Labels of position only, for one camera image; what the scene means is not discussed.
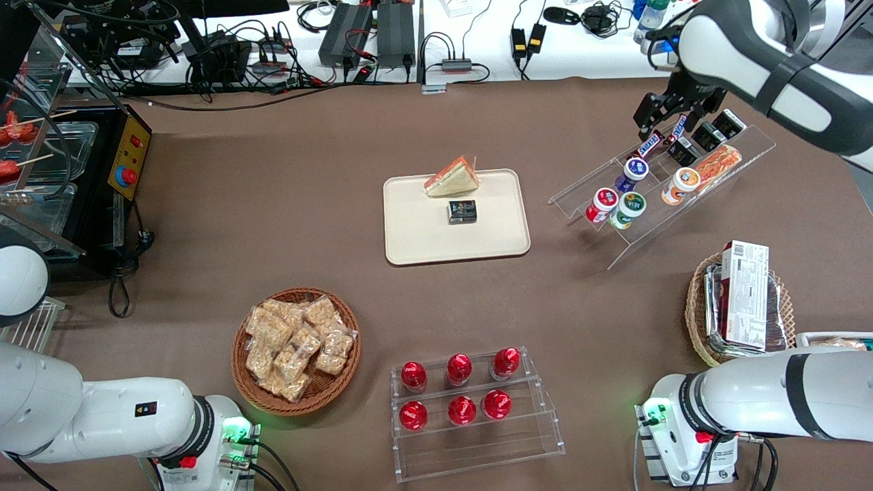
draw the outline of wooden skewer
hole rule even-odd
[[[49,155],[47,155],[47,156],[41,156],[41,157],[37,157],[37,158],[32,158],[32,159],[30,159],[30,160],[25,160],[24,162],[19,162],[19,163],[15,164],[15,165],[18,166],[18,167],[21,167],[22,165],[27,165],[28,163],[34,163],[34,162],[37,162],[37,161],[40,161],[40,160],[47,159],[47,158],[49,158],[49,157],[54,157],[54,154],[49,154]]]
[[[57,117],[59,117],[59,116],[69,116],[70,114],[73,114],[73,113],[75,113],[75,112],[77,112],[77,111],[76,111],[75,109],[73,109],[72,111],[67,111],[67,112],[65,112],[65,113],[52,114],[52,119],[53,119],[53,118],[57,118]],[[43,121],[43,120],[45,120],[45,118],[37,118],[37,119],[35,119],[35,120],[21,121],[21,122],[19,122],[18,124],[27,124],[27,123],[33,123],[33,122],[40,122],[40,121]],[[7,124],[7,125],[3,125],[3,126],[0,126],[0,129],[6,129],[6,128],[10,127],[10,126],[12,126],[12,125],[9,125],[9,124]]]

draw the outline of cardboard box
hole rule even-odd
[[[733,240],[722,252],[721,335],[730,343],[764,351],[770,248]]]

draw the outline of small black package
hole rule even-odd
[[[694,141],[707,152],[712,152],[714,149],[718,148],[718,145],[727,141],[727,137],[708,121],[704,121],[691,138],[693,138]]]
[[[476,201],[449,201],[450,224],[476,223]]]
[[[716,119],[712,120],[712,126],[720,131],[722,135],[726,136],[728,140],[746,129],[746,124],[730,109],[725,109]]]
[[[682,167],[690,167],[698,158],[703,156],[700,150],[694,146],[694,143],[689,142],[684,136],[677,138],[670,145],[670,148],[667,149],[667,153]]]

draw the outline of brown table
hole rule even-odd
[[[155,130],[140,207],[155,246],[129,281],[133,316],[109,315],[107,285],[65,286],[70,318],[49,352],[88,380],[177,377],[224,394],[262,423],[306,491],[632,489],[634,403],[658,378],[702,370],[684,327],[691,272],[730,239],[771,247],[803,330],[869,330],[870,213],[838,158],[729,100],[777,147],[613,271],[546,201],[635,138],[631,115],[662,81],[564,80],[341,88],[265,109],[180,113],[137,106]],[[266,100],[219,96],[218,104]],[[175,98],[183,104],[196,98]],[[394,267],[382,183],[461,153],[518,172],[532,247],[520,258]],[[339,399],[310,417],[254,410],[230,377],[230,342],[252,304],[323,287],[361,324],[363,359]],[[469,292],[458,295],[458,289]],[[395,484],[388,373],[526,345],[560,416],[567,455]],[[784,439],[777,489],[862,489],[873,446]],[[747,489],[756,449],[743,448]],[[269,459],[264,464],[278,472]],[[64,491],[147,490],[134,459],[35,466]],[[641,476],[645,475],[640,465]],[[8,462],[0,488],[39,489]],[[268,489],[265,482],[259,489]],[[648,482],[643,489],[666,490]]]

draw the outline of wicker basket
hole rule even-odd
[[[358,369],[358,362],[361,360],[361,332],[358,322],[355,320],[354,314],[352,314],[352,310],[348,308],[344,301],[324,290],[308,287],[291,288],[273,294],[269,298],[279,301],[302,302],[315,301],[321,295],[327,295],[333,301],[334,306],[342,317],[342,321],[349,328],[359,331],[358,337],[355,339],[352,351],[348,355],[346,367],[338,376],[316,370],[315,363],[309,363],[305,373],[312,378],[312,382],[310,382],[306,392],[303,393],[303,398],[298,403],[275,396],[258,386],[255,382],[255,377],[245,368],[245,359],[248,356],[245,346],[248,344],[249,339],[251,339],[251,336],[245,332],[245,325],[249,321],[249,315],[251,314],[247,315],[239,326],[237,336],[233,340],[233,355],[230,358],[230,370],[233,373],[233,382],[237,385],[239,393],[258,409],[270,414],[278,414],[279,416],[302,416],[309,414],[321,409],[334,400],[352,380],[352,376]]]
[[[688,334],[691,336],[691,343],[694,344],[694,350],[704,359],[706,364],[714,367],[720,363],[724,363],[732,356],[722,355],[709,347],[706,342],[706,288],[705,276],[706,268],[716,263],[721,262],[721,252],[713,254],[709,259],[700,263],[698,269],[695,270],[694,276],[691,277],[691,284],[688,286],[688,301],[685,304],[685,325],[688,326]],[[788,296],[788,291],[779,276],[773,275],[780,287],[780,306],[779,315],[782,317],[782,322],[785,324],[785,337],[789,348],[796,346],[796,336],[794,334],[794,307],[791,304],[791,297]]]

